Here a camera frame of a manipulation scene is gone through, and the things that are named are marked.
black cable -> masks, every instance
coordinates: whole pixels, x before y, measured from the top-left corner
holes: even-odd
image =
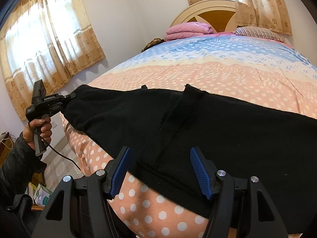
[[[39,134],[37,134],[37,133],[31,128],[30,122],[28,122],[28,126],[29,126],[29,128],[30,128],[30,130],[31,130],[32,132],[34,132],[37,136],[39,136],[39,137],[42,139],[42,137],[41,137]],[[78,166],[73,160],[71,160],[71,159],[68,158],[68,157],[65,157],[65,156],[62,155],[61,153],[58,153],[58,152],[57,152],[51,145],[49,145],[45,140],[42,139],[42,141],[43,141],[47,146],[49,146],[55,153],[57,153],[58,155],[60,155],[61,157],[65,158],[65,159],[67,159],[67,160],[73,162],[74,165],[77,166],[77,168],[81,171],[81,169],[79,168],[79,166]]]

sleeve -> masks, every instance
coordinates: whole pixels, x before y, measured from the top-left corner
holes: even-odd
[[[24,194],[33,174],[44,172],[46,167],[47,164],[35,156],[35,151],[21,133],[0,168],[1,204],[11,205],[15,195]]]

polka dot bedsheet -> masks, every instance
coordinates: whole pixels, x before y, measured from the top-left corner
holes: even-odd
[[[122,91],[142,85],[181,91],[187,83],[210,93],[316,118],[316,67],[285,44],[234,34],[205,35],[157,45],[89,85]],[[82,172],[89,176],[104,168],[111,156],[61,117]],[[136,237],[202,238],[208,222],[130,173],[120,194],[109,202]],[[229,236],[235,237],[235,230],[230,230]]]

handheld grip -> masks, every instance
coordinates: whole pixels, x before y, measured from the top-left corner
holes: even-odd
[[[36,127],[34,131],[40,135],[41,134],[41,127]],[[40,156],[44,152],[46,152],[46,147],[44,145],[44,142],[42,141],[42,138],[36,135],[35,133],[33,134],[34,138],[34,146],[35,146],[35,155]]]

wooden headboard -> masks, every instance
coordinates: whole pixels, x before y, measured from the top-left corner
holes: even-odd
[[[237,28],[235,2],[232,0],[205,0],[185,9],[171,27],[184,22],[198,21],[212,25],[217,32],[235,31]]]

